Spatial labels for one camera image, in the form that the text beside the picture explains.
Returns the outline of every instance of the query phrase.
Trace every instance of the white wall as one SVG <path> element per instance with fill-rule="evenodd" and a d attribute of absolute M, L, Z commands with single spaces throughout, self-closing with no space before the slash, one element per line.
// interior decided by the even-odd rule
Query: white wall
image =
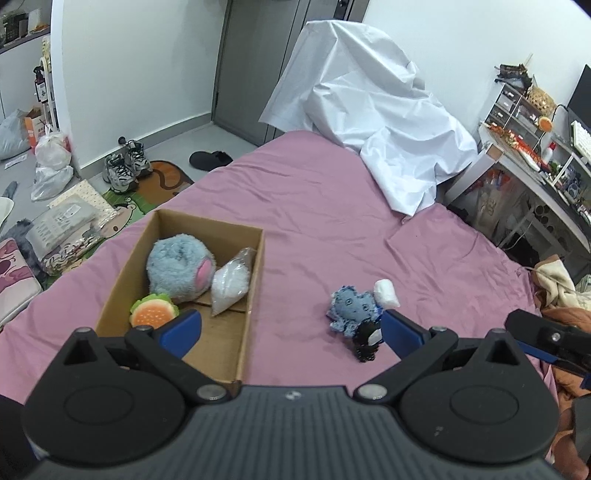
<path fill-rule="evenodd" d="M 211 110 L 226 0 L 54 0 L 60 128 L 82 168 Z"/>
<path fill-rule="evenodd" d="M 364 23 L 417 64 L 447 110 L 474 131 L 495 65 L 528 65 L 557 103 L 591 64 L 591 19 L 571 0 L 371 0 Z"/>

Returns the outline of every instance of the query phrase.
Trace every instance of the hamburger plush toy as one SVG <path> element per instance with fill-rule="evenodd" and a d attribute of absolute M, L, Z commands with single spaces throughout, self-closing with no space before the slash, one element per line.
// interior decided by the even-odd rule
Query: hamburger plush toy
<path fill-rule="evenodd" d="M 148 295 L 133 304 L 129 322 L 132 327 L 150 325 L 160 328 L 178 316 L 178 307 L 165 293 Z"/>

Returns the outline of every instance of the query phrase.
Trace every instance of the black slipper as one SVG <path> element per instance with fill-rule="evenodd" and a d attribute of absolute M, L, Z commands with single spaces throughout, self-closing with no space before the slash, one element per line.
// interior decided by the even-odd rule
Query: black slipper
<path fill-rule="evenodd" d="M 189 157 L 192 167 L 203 171 L 212 171 L 214 168 L 226 167 L 232 162 L 232 157 L 225 152 L 195 152 Z"/>

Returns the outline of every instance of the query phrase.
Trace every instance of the sneaker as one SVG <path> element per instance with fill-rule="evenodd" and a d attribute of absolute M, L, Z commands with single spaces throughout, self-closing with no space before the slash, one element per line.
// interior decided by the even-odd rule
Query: sneaker
<path fill-rule="evenodd" d="M 139 185 L 135 179 L 134 172 L 125 164 L 125 159 L 120 153 L 109 155 L 105 159 L 103 180 L 110 183 L 111 190 L 117 193 L 126 193 L 130 190 L 135 190 Z"/>
<path fill-rule="evenodd" d="M 139 179 L 150 175 L 154 170 L 144 154 L 144 145 L 136 140 L 125 141 L 120 137 L 119 144 L 125 145 L 125 163 Z"/>

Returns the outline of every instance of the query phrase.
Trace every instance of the white sheet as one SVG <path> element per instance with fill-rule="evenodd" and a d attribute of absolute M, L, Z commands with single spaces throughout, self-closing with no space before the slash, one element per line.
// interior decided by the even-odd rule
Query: white sheet
<path fill-rule="evenodd" d="M 355 22 L 306 24 L 259 121 L 358 153 L 390 208 L 406 215 L 432 205 L 436 186 L 477 155 L 417 66 L 385 33 Z"/>

